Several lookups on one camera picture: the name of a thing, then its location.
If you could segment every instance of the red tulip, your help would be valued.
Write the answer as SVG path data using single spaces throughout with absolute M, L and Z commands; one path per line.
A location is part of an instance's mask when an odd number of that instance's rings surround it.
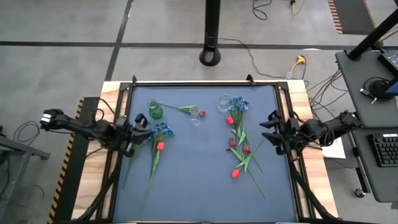
M 159 151 L 163 151 L 164 149 L 164 142 L 157 143 L 156 149 Z
M 235 179 L 237 177 L 239 177 L 239 170 L 235 169 L 234 171 L 232 171 L 231 178 Z
M 228 124 L 233 124 L 234 123 L 234 119 L 231 116 L 226 117 L 226 122 Z
M 199 110 L 199 116 L 201 116 L 201 117 L 206 116 L 206 111 L 205 110 Z
M 243 146 L 243 152 L 246 154 L 250 154 L 250 147 L 249 146 Z
M 235 148 L 236 147 L 236 141 L 233 138 L 229 138 L 229 147 Z

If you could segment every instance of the desk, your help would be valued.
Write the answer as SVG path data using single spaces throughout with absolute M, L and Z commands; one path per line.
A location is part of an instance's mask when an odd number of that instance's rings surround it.
M 140 82 L 140 83 L 158 83 L 158 82 Z M 242 81 L 225 81 L 225 83 L 242 83 Z M 288 85 L 289 85 L 289 93 L 290 93 L 290 99 L 292 102 L 293 110 L 300 116 L 300 118 L 304 120 L 312 118 L 312 114 L 307 99 L 307 93 L 305 91 L 305 86 L 303 81 L 288 81 Z M 118 99 L 120 87 L 121 87 L 121 82 L 105 82 L 101 92 L 101 98 L 106 100 L 113 108 L 113 110 L 116 109 L 118 100 L 122 102 L 121 109 L 119 111 L 116 111 L 117 113 L 120 113 L 122 111 L 124 112 L 124 109 L 126 108 L 125 102 L 127 100 L 126 97 Z M 112 121 L 113 115 L 110 113 L 110 110 L 106 107 L 106 105 L 102 101 L 98 103 L 98 99 L 96 98 L 85 98 L 84 100 L 80 101 L 79 109 L 76 114 L 77 118 L 88 116 L 91 112 L 86 111 L 86 108 L 91 107 L 89 111 L 93 111 L 96 109 L 96 103 L 98 104 L 98 108 L 102 109 L 105 112 L 104 119 Z M 282 97 L 282 105 L 284 108 L 287 107 L 287 102 L 284 97 Z M 86 208 L 96 197 L 96 194 L 99 192 L 99 189 L 101 187 L 101 183 L 104 176 L 104 167 L 106 166 L 106 156 L 111 154 L 111 152 L 102 150 L 97 152 L 96 154 L 93 154 L 92 156 L 90 156 L 85 160 L 84 157 L 87 153 L 90 153 L 100 147 L 99 144 L 95 141 L 81 144 L 82 147 L 85 147 L 86 149 L 88 148 L 88 150 L 85 151 L 81 150 L 84 151 L 84 153 L 80 153 L 81 155 L 79 155 L 79 159 L 83 160 L 84 166 L 81 170 L 77 171 L 76 174 L 78 175 L 74 175 L 75 178 L 68 177 L 72 176 L 68 175 L 68 173 L 70 172 L 69 169 L 71 169 L 70 168 L 71 163 L 73 161 L 78 160 L 76 156 L 77 152 L 74 151 L 75 148 L 77 148 L 75 146 L 76 142 L 78 141 L 77 137 L 78 135 L 76 136 L 72 135 L 70 138 L 66 157 L 64 160 L 64 165 L 62 167 L 62 171 L 60 174 L 60 180 L 58 181 L 54 202 L 52 204 L 52 209 L 50 211 L 49 223 L 53 223 L 54 220 L 60 217 L 61 218 L 79 217 L 81 214 L 83 214 Z M 333 199 L 333 194 L 331 192 L 328 175 L 325 168 L 325 163 L 323 161 L 322 152 L 316 149 L 306 148 L 306 150 L 304 150 L 303 152 L 303 159 L 305 161 L 305 167 L 307 170 L 308 181 L 311 189 L 318 197 L 319 201 L 325 206 L 325 208 L 332 215 L 337 216 L 337 211 Z M 117 162 L 116 158 L 113 157 L 109 165 L 111 167 L 111 170 L 116 162 Z M 78 178 L 78 180 L 75 180 L 78 183 L 76 185 L 76 194 L 75 194 L 76 199 L 73 198 L 72 200 L 68 200 L 69 203 L 66 205 L 61 201 L 66 201 L 65 198 L 67 196 L 64 195 L 68 195 L 66 193 L 63 193 L 66 187 L 65 184 L 67 184 L 67 182 L 71 182 L 70 180 L 67 180 L 67 178 L 73 180 Z M 104 200 L 104 209 L 102 214 L 96 214 L 95 215 L 96 217 L 99 217 L 100 215 L 102 217 L 108 216 L 108 207 L 110 204 L 109 201 L 111 198 L 111 194 L 112 192 L 110 190 L 107 193 L 106 198 Z M 303 214 L 305 217 L 307 217 L 308 208 L 306 207 L 306 198 L 303 192 L 301 191 L 299 192 L 299 195 L 300 195 L 299 196 L 300 204 L 303 207 Z
M 398 202 L 398 167 L 378 167 L 372 149 L 366 139 L 369 134 L 398 133 L 398 109 L 395 100 L 370 104 L 370 99 L 360 94 L 359 89 L 371 77 L 391 80 L 392 74 L 377 59 L 380 52 L 365 52 L 358 61 L 350 60 L 345 52 L 336 53 L 337 63 L 345 79 L 359 120 L 364 128 L 352 132 L 353 147 L 358 150 L 358 172 L 361 185 L 366 187 L 368 179 L 374 198 L 378 202 Z

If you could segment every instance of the green vase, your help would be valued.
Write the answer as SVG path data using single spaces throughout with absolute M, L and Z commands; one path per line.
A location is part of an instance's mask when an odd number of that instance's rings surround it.
M 152 119 L 160 119 L 163 116 L 162 107 L 156 102 L 156 100 L 148 101 L 149 116 Z

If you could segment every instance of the gray floor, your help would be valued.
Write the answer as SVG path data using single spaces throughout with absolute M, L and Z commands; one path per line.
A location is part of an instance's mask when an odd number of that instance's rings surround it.
M 127 0 L 0 0 L 0 41 L 114 42 Z M 307 0 L 302 12 L 292 16 L 289 2 L 273 0 L 266 7 L 269 19 L 259 21 L 251 13 L 250 0 L 222 2 L 220 37 L 240 39 L 247 44 L 355 45 L 364 36 L 338 35 L 332 23 L 327 0 Z M 376 23 L 396 5 L 393 0 L 368 0 Z M 201 43 L 203 40 L 204 0 L 135 0 L 123 42 Z M 398 45 L 398 35 L 386 42 Z M 113 48 L 93 47 L 0 47 L 0 124 L 12 136 L 25 121 L 38 121 L 47 108 L 61 108 L 74 114 L 82 96 L 99 96 Z M 284 76 L 298 54 L 307 58 L 306 80 L 310 87 L 337 70 L 332 50 L 251 50 L 262 73 Z M 112 80 L 230 80 L 256 73 L 244 49 L 221 49 L 222 60 L 216 67 L 198 61 L 200 49 L 121 49 Z M 300 78 L 298 67 L 294 77 Z M 344 81 L 336 86 L 344 88 Z M 316 89 L 308 94 L 314 95 Z M 323 102 L 340 94 L 328 90 Z M 329 109 L 338 114 L 353 110 L 345 95 Z M 331 116 L 319 110 L 321 119 Z M 23 133 L 31 136 L 31 130 Z M 12 212 L 5 223 L 43 223 L 50 203 L 67 136 L 42 132 L 33 146 L 52 155 L 48 161 L 33 158 Z M 379 223 L 397 223 L 398 211 L 389 203 L 377 203 L 372 195 L 356 198 L 359 187 L 353 170 L 328 170 L 340 217 Z M 32 184 L 40 185 L 41 193 Z

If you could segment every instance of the black keyboard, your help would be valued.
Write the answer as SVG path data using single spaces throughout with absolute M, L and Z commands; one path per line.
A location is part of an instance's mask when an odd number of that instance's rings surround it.
M 398 134 L 370 134 L 368 139 L 379 167 L 398 167 Z

